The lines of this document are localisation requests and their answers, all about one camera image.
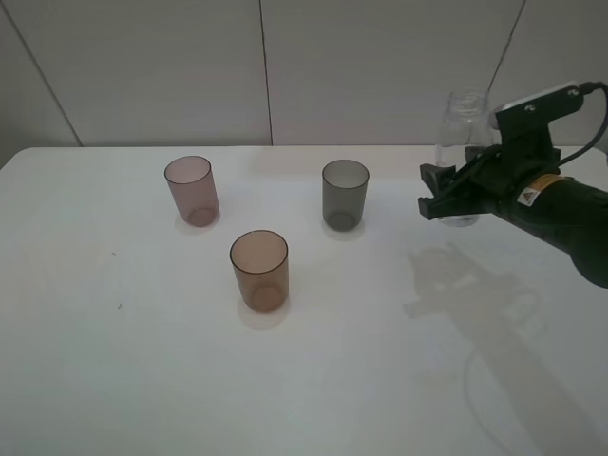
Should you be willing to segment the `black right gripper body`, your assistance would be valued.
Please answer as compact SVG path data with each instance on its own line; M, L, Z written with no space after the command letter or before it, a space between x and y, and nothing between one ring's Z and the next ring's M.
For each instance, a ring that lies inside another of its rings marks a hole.
M564 223L558 197L563 180L546 125L500 144L465 147L463 216L493 214L512 223Z

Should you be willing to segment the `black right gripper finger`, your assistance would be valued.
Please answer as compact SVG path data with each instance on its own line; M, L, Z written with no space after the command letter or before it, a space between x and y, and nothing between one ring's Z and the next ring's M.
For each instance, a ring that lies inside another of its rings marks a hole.
M431 198L419 198L420 214L428 220L491 213L497 197L482 187L464 183Z
M462 193L473 181L473 176L491 160L497 152L496 146L466 146L465 164L439 166L425 163L420 166L421 178L434 198Z

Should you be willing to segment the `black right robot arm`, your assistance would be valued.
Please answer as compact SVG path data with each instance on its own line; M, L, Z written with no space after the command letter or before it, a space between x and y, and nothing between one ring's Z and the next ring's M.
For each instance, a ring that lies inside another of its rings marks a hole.
M589 282L607 285L607 194L561 174L547 127L507 128L463 167L423 164L425 219L494 215L569 255Z

